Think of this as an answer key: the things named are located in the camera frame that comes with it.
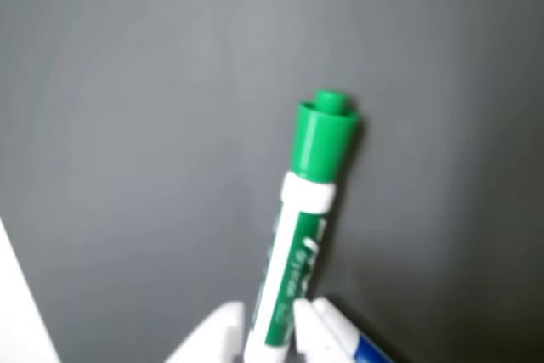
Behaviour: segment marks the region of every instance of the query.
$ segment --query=blue label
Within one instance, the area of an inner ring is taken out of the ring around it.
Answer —
[[[366,337],[359,336],[359,345],[354,354],[356,363],[391,363],[385,354]]]

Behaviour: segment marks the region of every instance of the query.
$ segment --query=green marker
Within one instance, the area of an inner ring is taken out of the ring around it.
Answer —
[[[281,189],[281,210],[266,276],[244,351],[246,363],[282,363],[293,329],[292,306],[306,294],[334,180],[359,116],[345,95],[321,89],[314,102],[298,105],[291,171]]]

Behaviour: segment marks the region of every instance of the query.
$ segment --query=gray background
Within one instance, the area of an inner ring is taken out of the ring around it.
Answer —
[[[333,86],[366,120],[316,291],[413,362],[541,360],[543,57],[544,0],[0,0],[0,213],[60,357],[252,308]]]

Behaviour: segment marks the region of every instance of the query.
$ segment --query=marker cap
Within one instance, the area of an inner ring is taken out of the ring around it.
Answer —
[[[337,176],[359,121],[348,107],[348,97],[319,89],[315,101],[298,105],[291,168],[301,178],[331,183]]]

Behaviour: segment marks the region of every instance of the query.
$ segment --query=blue marker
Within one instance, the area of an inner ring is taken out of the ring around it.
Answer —
[[[355,363],[393,363],[326,298],[317,298],[312,305],[323,324]]]

